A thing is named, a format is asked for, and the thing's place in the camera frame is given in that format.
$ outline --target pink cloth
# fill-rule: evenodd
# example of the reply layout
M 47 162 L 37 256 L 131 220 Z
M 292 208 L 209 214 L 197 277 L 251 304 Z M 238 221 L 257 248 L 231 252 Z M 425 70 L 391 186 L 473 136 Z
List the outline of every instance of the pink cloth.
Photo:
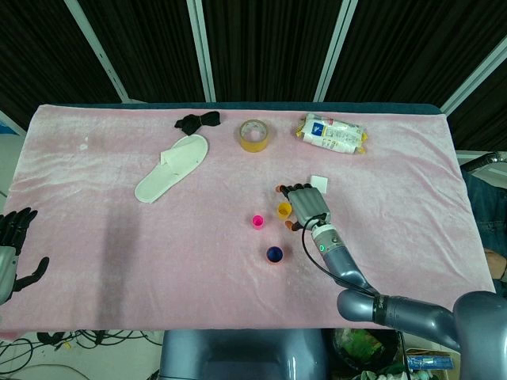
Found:
M 380 292 L 452 308 L 493 290 L 444 115 L 327 112 L 368 131 L 367 153 L 347 155 L 294 136 L 305 112 L 223 110 L 222 124 L 198 131 L 204 162 L 140 203 L 135 186 L 183 137 L 175 121 L 207 111 L 39 107 L 6 211 L 39 211 L 19 275 L 51 262 L 0 306 L 1 330 L 372 326 L 340 317 L 341 288 L 276 216 L 275 186 L 312 174 L 329 178 L 332 222 Z M 248 119 L 273 132 L 260 153 L 238 144 Z M 278 265 L 265 259 L 272 245 L 284 250 Z M 309 234 L 307 245 L 317 257 Z

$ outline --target yellow tape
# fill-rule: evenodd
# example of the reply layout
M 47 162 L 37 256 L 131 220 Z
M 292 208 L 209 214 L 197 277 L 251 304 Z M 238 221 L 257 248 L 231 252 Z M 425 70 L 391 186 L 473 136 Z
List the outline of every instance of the yellow tape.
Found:
M 239 128 L 239 143 L 247 152 L 260 152 L 268 146 L 268 127 L 260 120 L 247 120 Z

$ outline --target wire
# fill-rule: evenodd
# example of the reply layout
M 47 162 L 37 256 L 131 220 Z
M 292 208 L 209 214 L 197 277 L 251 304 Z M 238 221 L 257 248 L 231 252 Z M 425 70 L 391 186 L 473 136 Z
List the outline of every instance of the wire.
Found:
M 122 339 L 123 340 L 130 340 L 130 339 L 143 339 L 144 338 L 144 335 L 141 335 L 141 336 L 131 336 L 131 334 L 133 333 L 133 331 L 131 331 L 128 335 L 126 336 L 118 336 L 119 332 L 117 332 L 116 334 L 113 334 L 113 335 L 109 335 L 109 334 L 105 334 L 104 335 L 104 338 L 115 338 L 115 339 Z
M 45 345 L 46 345 L 46 344 L 40 344 L 40 345 L 38 345 L 38 346 L 35 346 L 35 347 L 34 347 L 34 346 L 33 346 L 33 343 L 32 343 L 32 341 L 31 341 L 31 340 L 28 340 L 28 339 L 26 339 L 26 338 L 20 338 L 20 339 L 17 339 L 17 340 L 26 340 L 26 341 L 28 342 L 28 344 L 30 345 L 30 349 L 29 349 L 28 351 L 23 352 L 23 353 L 22 353 L 22 354 L 20 354 L 20 355 L 14 356 L 13 358 L 11 358 L 11 359 L 9 359 L 9 360 L 4 360 L 3 362 L 0 362 L 0 366 L 1 366 L 2 364 L 8 363 L 8 362 L 12 362 L 12 361 L 13 361 L 13 360 L 15 360 L 15 359 L 21 358 L 22 356 L 25 356 L 26 354 L 30 354 L 30 355 L 29 355 L 29 358 L 27 359 L 27 361 L 26 361 L 23 365 L 19 366 L 19 367 L 18 367 L 18 368 L 16 368 L 15 370 L 8 370 L 7 372 L 0 372 L 0 374 L 12 374 L 12 373 L 14 373 L 14 372 L 17 372 L 17 371 L 19 371 L 19 370 L 21 370 L 21 369 L 25 368 L 25 367 L 28 365 L 28 363 L 30 363 L 30 360 L 32 360 L 32 357 L 33 357 L 33 351 L 34 351 L 36 348 L 39 348 L 39 347 L 42 347 L 42 346 L 45 346 Z M 2 350 L 2 352 L 0 352 L 0 356 L 2 356 L 2 355 L 4 354 L 4 352 L 7 350 L 7 348 L 8 348 L 8 347 L 5 347 L 5 348 Z
M 148 342 L 150 342 L 150 343 L 152 343 L 152 344 L 155 344 L 155 345 L 157 345 L 157 346 L 162 346 L 162 344 L 157 343 L 157 342 L 154 342 L 153 340 L 150 340 L 150 338 L 148 338 L 148 336 L 144 333 L 144 331 L 141 331 L 141 333 L 143 334 L 144 339 L 146 339 Z
M 412 378 L 410 377 L 409 360 L 406 358 L 405 337 L 403 336 L 403 332 L 398 331 L 398 336 L 399 339 L 402 341 L 403 364 L 405 365 L 406 378 L 408 380 L 412 380 Z
M 304 227 L 303 227 L 303 232 L 301 233 L 301 242 L 303 243 L 303 249 L 304 249 L 304 252 L 307 254 L 307 257 L 310 259 L 310 261 L 318 268 L 320 269 L 321 271 L 323 271 L 324 273 L 326 273 L 329 277 L 331 277 L 332 279 L 334 279 L 334 281 L 336 281 L 338 283 L 338 285 L 340 285 L 341 287 L 347 287 L 347 288 L 352 288 L 356 291 L 359 291 L 360 293 L 364 293 L 366 295 L 371 295 L 371 296 L 375 296 L 375 293 L 373 293 L 372 291 L 369 291 L 368 289 L 365 289 L 363 287 L 360 287 L 358 285 L 356 285 L 355 283 L 350 283 L 349 281 L 347 281 L 346 279 L 342 279 L 340 277 L 338 277 L 337 275 L 334 275 L 333 273 L 327 271 L 326 269 L 324 269 L 317 261 L 315 261 L 315 259 L 309 254 L 308 252 L 308 249 L 307 249 L 307 245 L 305 244 L 304 242 L 304 231 L 307 230 L 307 227 L 308 227 L 308 224 L 312 221 L 312 220 L 320 220 L 322 219 L 323 217 L 325 216 L 325 214 L 320 214 L 320 215 L 316 215 L 316 216 L 312 216 L 311 218 L 309 218 L 307 220 L 307 222 L 304 224 Z
M 79 340 L 76 340 L 76 344 L 79 346 L 79 347 L 83 347 L 87 350 L 93 350 L 97 345 L 95 344 L 93 347 L 87 347 L 87 346 L 83 346 L 81 343 L 79 343 Z
M 117 344 L 123 343 L 127 339 L 129 339 L 129 337 L 130 337 L 130 335 L 132 335 L 132 333 L 133 333 L 133 331 L 131 331 L 127 336 L 122 336 L 121 338 L 117 338 L 120 340 L 115 343 L 100 343 L 99 346 L 116 346 Z
M 60 368 L 67 368 L 68 370 L 71 370 L 73 371 L 74 373 L 76 374 L 79 374 L 82 378 L 84 378 L 85 380 L 90 380 L 90 378 L 88 376 L 86 376 L 85 374 L 83 374 L 82 372 L 76 370 L 75 368 L 72 368 L 72 367 L 69 367 L 69 366 L 66 366 L 64 364 L 35 364 L 33 366 L 28 366 L 28 367 L 24 367 L 24 368 L 21 368 L 20 370 L 17 370 L 17 372 L 21 372 L 21 371 L 25 371 L 25 370 L 29 370 L 30 368 L 37 368 L 37 367 L 60 367 Z
M 120 330 L 119 332 L 117 332 L 116 334 L 105 334 L 104 337 L 108 337 L 108 338 L 114 338 L 116 336 L 119 336 L 122 332 L 124 332 L 125 330 Z
M 0 348 L 4 348 L 4 347 L 16 347 L 16 346 L 25 346 L 27 344 L 30 344 L 30 343 L 18 343 L 18 344 L 14 344 L 14 343 L 7 343 L 5 345 L 3 344 L 0 344 Z
M 82 336 L 84 336 L 87 340 L 97 345 L 97 336 L 93 336 L 91 333 L 88 333 L 86 330 L 78 330 Z

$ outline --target robot finger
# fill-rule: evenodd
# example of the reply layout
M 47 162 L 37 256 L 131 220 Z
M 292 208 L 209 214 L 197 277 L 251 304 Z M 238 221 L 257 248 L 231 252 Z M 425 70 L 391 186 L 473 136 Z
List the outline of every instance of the robot finger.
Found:
M 288 189 L 287 186 L 280 184 L 280 185 L 276 186 L 275 191 L 281 192 L 282 194 L 284 194 L 284 197 L 288 199 L 287 194 L 290 192 L 290 190 Z
M 296 223 L 293 223 L 291 222 L 290 220 L 286 220 L 285 221 L 285 226 L 290 230 L 290 231 L 297 231 L 297 230 L 301 230 L 303 228 L 303 226 L 301 226 L 299 224 L 299 222 L 296 222 Z
M 27 229 L 32 220 L 37 216 L 37 210 L 32 210 L 30 207 L 25 208 L 19 213 L 20 218 L 17 222 L 16 228 L 18 230 Z
M 17 212 L 12 211 L 2 220 L 2 225 L 0 226 L 0 245 L 10 245 L 14 233 L 16 217 Z
M 37 211 L 30 211 L 29 208 L 25 208 L 21 213 L 23 215 L 18 221 L 12 237 L 12 245 L 16 247 L 16 255 L 18 256 L 21 253 L 21 247 L 25 243 L 26 230 L 29 228 L 30 222 L 37 216 Z
M 34 273 L 27 275 L 22 279 L 17 279 L 16 282 L 14 282 L 13 291 L 21 291 L 23 288 L 39 281 L 46 272 L 46 269 L 48 269 L 48 265 L 49 257 L 43 257 Z

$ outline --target black cable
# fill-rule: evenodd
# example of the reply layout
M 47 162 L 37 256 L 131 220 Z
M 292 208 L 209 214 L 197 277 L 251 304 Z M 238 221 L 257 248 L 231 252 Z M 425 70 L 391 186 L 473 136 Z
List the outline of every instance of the black cable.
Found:
M 26 340 L 26 341 L 27 341 L 27 343 L 30 345 L 30 349 L 29 349 L 28 351 L 23 352 L 23 353 L 22 353 L 22 354 L 20 354 L 20 355 L 14 356 L 13 358 L 11 358 L 11 359 L 9 359 L 9 360 L 4 360 L 3 362 L 0 362 L 0 366 L 1 366 L 2 364 L 8 363 L 8 362 L 12 362 L 12 361 L 13 361 L 13 360 L 15 360 L 15 359 L 21 358 L 22 356 L 24 356 L 24 355 L 26 355 L 26 354 L 28 354 L 28 353 L 29 353 L 30 355 L 29 355 L 28 360 L 27 360 L 27 361 L 26 361 L 26 362 L 25 362 L 22 366 L 19 366 L 19 367 L 18 367 L 18 368 L 16 368 L 15 370 L 9 370 L 9 371 L 7 371 L 7 372 L 0 372 L 0 374 L 12 374 L 12 373 L 14 373 L 14 372 L 17 372 L 17 371 L 21 370 L 22 368 L 25 368 L 25 367 L 28 365 L 28 363 L 30 363 L 30 360 L 32 360 L 32 357 L 33 357 L 33 351 L 34 351 L 36 348 L 46 346 L 46 344 L 39 344 L 38 346 L 35 346 L 35 347 L 34 347 L 34 346 L 33 346 L 32 341 L 31 341 L 31 340 L 28 340 L 28 339 L 26 339 L 26 338 L 20 338 L 20 339 L 18 339 L 18 340 Z M 4 354 L 4 352 L 6 351 L 6 349 L 7 349 L 7 347 L 6 347 L 6 348 L 4 348 L 4 349 L 2 350 L 2 352 L 0 352 L 0 356 L 2 356 L 2 355 Z
M 133 331 L 131 331 L 127 336 L 124 336 L 121 338 L 121 340 L 115 342 L 115 343 L 100 343 L 99 346 L 116 346 L 117 344 L 125 342 L 127 339 L 129 339 L 129 336 L 132 335 Z
M 309 254 L 308 252 L 308 249 L 307 249 L 307 245 L 305 244 L 304 242 L 304 231 L 306 231 L 307 227 L 308 227 L 308 224 L 312 221 L 312 220 L 320 220 L 322 218 L 324 218 L 326 215 L 325 214 L 320 214 L 320 215 L 316 215 L 316 216 L 312 216 L 311 218 L 309 218 L 307 220 L 307 222 L 304 224 L 304 227 L 303 227 L 303 232 L 301 233 L 301 242 L 303 243 L 303 249 L 304 249 L 304 252 L 307 254 L 307 257 L 310 259 L 310 261 L 318 268 L 320 269 L 321 271 L 323 271 L 324 273 L 326 273 L 329 277 L 331 277 L 332 279 L 334 279 L 338 285 L 340 285 L 341 287 L 347 287 L 347 288 L 352 288 L 353 290 L 355 291 L 359 291 L 360 293 L 364 293 L 366 295 L 371 295 L 371 296 L 375 296 L 375 293 L 369 291 L 368 289 L 364 289 L 363 287 L 360 287 L 358 285 L 356 285 L 355 283 L 350 283 L 349 281 L 347 281 L 346 279 L 341 279 L 340 277 L 338 277 L 337 275 L 334 275 L 333 273 L 327 271 L 326 269 L 324 269 L 317 261 L 314 260 L 314 258 Z
M 18 344 L 14 344 L 14 343 L 8 343 L 8 344 L 0 344 L 0 348 L 4 348 L 4 347 L 16 347 L 16 346 L 26 346 L 27 344 L 30 344 L 33 342 L 30 341 L 29 343 L 18 343 Z
M 95 336 L 89 334 L 86 330 L 78 330 L 81 333 L 81 336 L 84 336 L 87 340 L 95 344 L 97 346 L 97 339 Z
M 157 346 L 162 346 L 162 344 L 157 343 L 157 342 L 154 342 L 153 340 L 151 340 L 150 338 L 148 338 L 148 336 L 144 333 L 144 331 L 141 331 L 141 333 L 143 334 L 144 339 L 146 339 L 148 342 L 150 342 L 150 343 L 152 343 L 152 344 L 155 344 L 155 345 L 157 345 Z
M 406 357 L 405 337 L 403 336 L 403 332 L 398 331 L 398 336 L 399 336 L 399 339 L 402 341 L 403 364 L 405 365 L 406 378 L 408 380 L 412 380 L 412 378 L 410 377 L 409 360 Z
M 106 334 L 104 335 L 104 338 L 115 338 L 115 337 L 119 336 L 121 333 L 123 333 L 124 331 L 125 331 L 125 330 L 120 330 L 120 331 L 119 331 L 119 332 L 117 332 L 116 334 L 112 334 L 112 335 L 111 335 L 111 334 L 106 333 Z
M 95 347 L 97 347 L 97 345 L 95 344 L 93 347 L 87 347 L 87 346 L 83 346 L 81 343 L 79 343 L 79 340 L 76 340 L 76 344 L 79 346 L 79 347 L 83 347 L 87 350 L 93 350 Z
M 83 336 L 86 336 L 88 339 L 93 339 L 93 342 L 97 339 L 97 336 L 92 332 L 87 332 L 86 330 L 79 330 Z

